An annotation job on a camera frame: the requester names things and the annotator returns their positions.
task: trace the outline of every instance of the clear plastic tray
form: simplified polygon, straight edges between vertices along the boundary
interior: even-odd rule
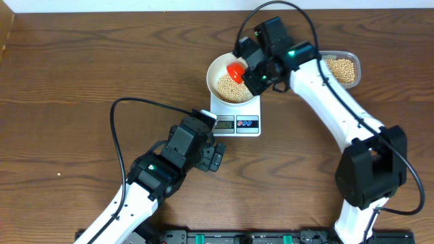
[[[337,60],[337,59],[345,58],[350,60],[354,64],[355,80],[352,83],[341,83],[341,85],[345,89],[355,87],[360,82],[361,67],[360,67],[359,58],[357,58],[356,55],[352,54],[351,52],[344,52],[344,51],[320,51],[319,53],[322,55],[323,59]]]

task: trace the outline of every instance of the green connector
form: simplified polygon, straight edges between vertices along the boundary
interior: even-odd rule
[[[196,235],[196,244],[205,244],[205,236],[204,235]]]
[[[292,243],[292,235],[285,235],[283,236],[283,244],[293,244]]]

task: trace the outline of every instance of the white wall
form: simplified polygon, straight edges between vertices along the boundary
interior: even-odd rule
[[[4,0],[15,13],[251,10],[267,0]],[[434,0],[292,0],[302,9],[434,7]],[[275,4],[268,9],[287,8]]]

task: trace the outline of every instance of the digital kitchen scale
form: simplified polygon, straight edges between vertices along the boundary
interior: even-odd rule
[[[241,106],[227,106],[211,95],[210,110],[217,115],[214,136],[260,135],[260,96]]]

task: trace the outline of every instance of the wooden table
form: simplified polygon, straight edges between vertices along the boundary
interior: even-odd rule
[[[205,74],[231,51],[247,12],[19,14],[0,66],[0,243],[71,243],[121,184],[109,127],[113,100],[137,96],[180,108],[209,108]],[[381,213],[376,229],[434,226],[434,10],[308,11],[321,49],[361,60],[351,95],[385,125],[408,136],[408,158],[425,184],[422,213]],[[296,12],[281,16],[297,41],[312,40]],[[126,167],[183,115],[120,104],[116,126]],[[259,138],[219,138],[220,170],[192,170],[152,221],[210,230],[289,230],[331,226],[342,197],[334,181],[340,152],[298,96],[262,96]],[[418,203],[408,174],[389,207]]]

